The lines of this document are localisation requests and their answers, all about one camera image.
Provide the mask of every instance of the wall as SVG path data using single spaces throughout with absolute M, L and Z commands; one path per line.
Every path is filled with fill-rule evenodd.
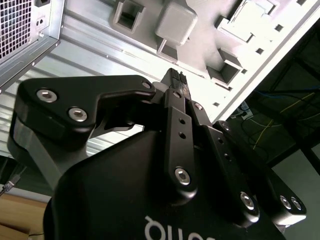
M 320 157 L 320 144 L 313 148 Z M 303 201 L 307 217 L 285 230 L 287 240 L 320 239 L 320 176 L 299 150 L 283 160 L 273 170 Z

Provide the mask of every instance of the blue cable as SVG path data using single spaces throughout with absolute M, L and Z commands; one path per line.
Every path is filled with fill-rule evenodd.
M 262 93 L 258 90 L 254 90 L 255 92 L 257 92 L 258 94 L 262 95 L 262 96 L 265 96 L 267 98 L 271 98 L 271 99 L 284 99 L 285 96 L 281 96 L 281 95 L 268 95 L 268 94 L 265 94 L 265 93 Z
M 320 85 L 316 85 L 316 86 L 312 86 L 312 87 L 309 87 L 309 88 L 305 88 L 303 90 L 313 90 L 313 89 L 320 89 Z M 268 95 L 268 94 L 265 94 L 265 93 L 260 92 L 258 90 L 254 90 L 254 91 L 257 92 L 258 94 L 262 95 L 262 96 L 265 96 L 265 97 L 271 98 L 271 99 L 284 99 L 286 97 L 285 95 L 281 95 L 281 94 Z

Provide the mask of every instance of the power supply unit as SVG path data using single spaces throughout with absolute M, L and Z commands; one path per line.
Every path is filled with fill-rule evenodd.
M 0 0 L 0 89 L 58 46 L 65 0 Z

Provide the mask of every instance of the silver screw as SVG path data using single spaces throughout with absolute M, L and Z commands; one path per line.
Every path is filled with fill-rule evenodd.
M 240 194 L 240 199 L 243 202 L 243 204 L 247 207 L 247 209 L 249 209 L 249 210 L 255 209 L 254 202 L 248 196 L 248 194 L 246 194 L 245 192 L 242 191 Z
M 181 95 L 176 91 L 173 91 L 173 95 L 176 96 L 178 99 L 181 98 Z
M 291 209 L 291 205 L 288 202 L 288 200 L 284 196 L 280 196 L 280 201 L 282 202 L 283 206 L 285 206 L 286 209 Z
M 293 196 L 291 197 L 291 201 L 293 202 L 293 204 L 295 205 L 295 207 L 298 209 L 298 210 L 301 210 L 302 207 L 300 205 L 300 203 L 297 201 L 297 199 L 295 199 Z
M 148 83 L 146 83 L 145 81 L 142 83 L 142 85 L 147 89 L 151 88 L 151 86 Z
M 203 108 L 199 103 L 197 103 L 197 102 L 196 102 L 194 105 L 195 105 L 196 108 L 199 109 L 199 110 L 204 109 L 204 108 Z
M 187 173 L 186 170 L 184 170 L 183 168 L 177 168 L 174 171 L 175 177 L 176 179 L 178 179 L 179 183 L 181 183 L 182 185 L 189 185 L 190 184 L 190 176 Z
M 229 130 L 230 130 L 227 124 L 222 123 L 222 126 L 224 127 L 224 129 L 225 129 L 225 130 L 227 130 L 227 131 L 229 131 Z
M 77 107 L 71 108 L 68 114 L 70 118 L 77 122 L 84 122 L 88 117 L 85 110 Z
M 47 89 L 37 91 L 36 95 L 41 101 L 46 103 L 53 103 L 58 99 L 57 95 L 53 91 Z

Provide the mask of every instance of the ventilation grille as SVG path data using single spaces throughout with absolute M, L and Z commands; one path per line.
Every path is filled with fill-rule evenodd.
M 30 39 L 32 0 L 0 0 L 0 62 L 18 52 Z

